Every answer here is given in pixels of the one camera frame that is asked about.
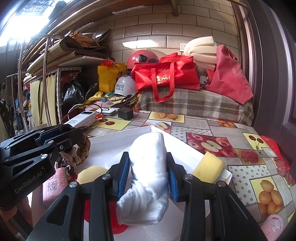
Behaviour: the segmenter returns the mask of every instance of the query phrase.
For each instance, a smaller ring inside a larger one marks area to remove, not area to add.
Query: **tiled wall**
[[[129,8],[90,23],[85,31],[112,29],[108,45],[116,62],[127,62],[135,49],[151,48],[160,55],[179,52],[180,43],[213,36],[239,57],[237,27],[229,1],[179,0],[179,16],[170,4]]]

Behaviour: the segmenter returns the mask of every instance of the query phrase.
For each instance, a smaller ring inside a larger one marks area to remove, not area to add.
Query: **red helmet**
[[[128,59],[128,69],[132,69],[135,63],[157,63],[157,55],[151,50],[137,50],[133,52]]]

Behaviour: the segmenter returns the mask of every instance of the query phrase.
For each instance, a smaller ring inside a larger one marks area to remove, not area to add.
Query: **beige curtain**
[[[9,139],[9,134],[5,128],[4,122],[2,120],[2,117],[0,116],[0,142],[5,141]]]
[[[51,124],[53,126],[57,124],[56,81],[57,81],[57,73],[49,74],[46,78],[49,115],[50,115]],[[32,116],[33,116],[35,125],[47,123],[42,96],[43,96],[43,82],[40,80],[37,80],[30,83],[30,98],[31,98],[31,106],[32,106],[31,111],[32,111]]]

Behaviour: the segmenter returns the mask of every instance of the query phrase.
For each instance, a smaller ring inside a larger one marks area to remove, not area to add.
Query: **rope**
[[[62,132],[67,132],[72,129],[72,127],[68,125],[61,125],[60,129]],[[87,126],[79,127],[82,131],[88,130]],[[80,166],[82,165],[86,159],[89,157],[89,149],[91,147],[91,142],[89,137],[83,133],[83,139],[81,142],[77,143],[77,148],[72,146],[71,150],[62,151],[60,154],[63,156],[63,160],[66,161],[71,166]]]

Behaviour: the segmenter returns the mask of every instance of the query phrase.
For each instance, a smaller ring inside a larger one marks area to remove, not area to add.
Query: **white towel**
[[[117,202],[119,224],[152,225],[163,218],[169,197],[166,153],[159,132],[141,135],[131,145],[133,179],[131,188]]]

